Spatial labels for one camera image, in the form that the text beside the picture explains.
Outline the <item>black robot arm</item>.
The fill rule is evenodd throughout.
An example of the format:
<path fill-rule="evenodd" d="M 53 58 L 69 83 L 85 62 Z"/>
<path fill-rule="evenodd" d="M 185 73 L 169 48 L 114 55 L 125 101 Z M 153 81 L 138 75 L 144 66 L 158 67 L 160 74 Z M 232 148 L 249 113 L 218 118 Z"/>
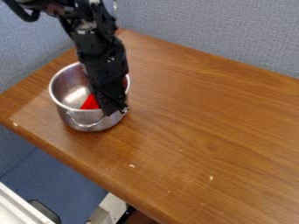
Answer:
<path fill-rule="evenodd" d="M 105 116 L 128 110 L 122 80 L 128 74 L 126 50 L 116 36 L 116 18 L 102 0 L 2 0 L 16 16 L 34 22 L 41 14 L 58 19 L 78 57 Z"/>

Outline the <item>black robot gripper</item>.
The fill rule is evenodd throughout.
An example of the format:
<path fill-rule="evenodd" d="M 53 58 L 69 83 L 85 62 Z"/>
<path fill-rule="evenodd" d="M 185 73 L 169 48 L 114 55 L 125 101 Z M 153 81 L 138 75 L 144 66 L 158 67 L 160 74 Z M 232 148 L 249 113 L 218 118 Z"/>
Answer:
<path fill-rule="evenodd" d="M 116 18 L 102 0 L 60 0 L 60 7 L 60 24 L 76 47 L 96 103 L 110 116 L 126 107 L 126 52 L 116 37 Z"/>

